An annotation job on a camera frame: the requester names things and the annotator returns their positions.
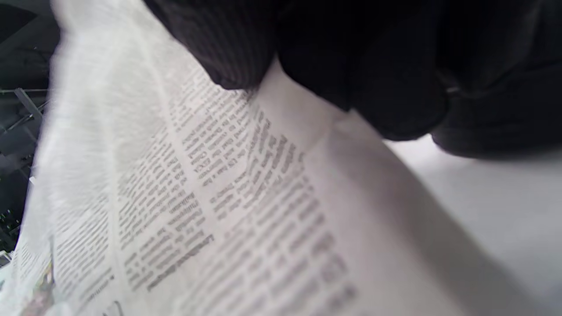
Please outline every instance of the black fabric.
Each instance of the black fabric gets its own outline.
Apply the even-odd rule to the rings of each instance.
[[[277,53],[292,79],[393,140],[434,130],[458,96],[501,93],[529,55],[555,59],[533,46],[541,0],[145,2],[215,83],[255,87]]]
[[[257,86],[275,54],[272,0],[145,0],[225,89]]]
[[[301,1],[279,22],[285,72],[384,137],[420,137],[446,113],[435,74],[442,2]]]
[[[562,144],[562,3],[546,0],[529,55],[500,89],[458,94],[433,139],[460,156],[489,157]]]

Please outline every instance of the newspaper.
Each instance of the newspaper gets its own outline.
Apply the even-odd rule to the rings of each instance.
[[[8,314],[548,315],[358,114],[277,62],[224,91],[141,1],[53,5]]]

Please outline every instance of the dark background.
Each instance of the dark background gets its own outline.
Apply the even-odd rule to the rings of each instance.
[[[49,61],[60,30],[48,0],[0,0],[0,250],[19,235],[41,117],[14,90],[48,109]]]

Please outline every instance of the ribbed fabric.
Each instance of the ribbed fabric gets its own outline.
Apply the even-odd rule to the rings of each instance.
[[[261,82],[275,54],[273,0],[145,0],[213,82],[247,89]]]

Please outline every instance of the white table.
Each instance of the white table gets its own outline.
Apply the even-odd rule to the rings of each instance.
[[[430,137],[390,148],[493,258],[562,314],[562,150],[463,159]]]

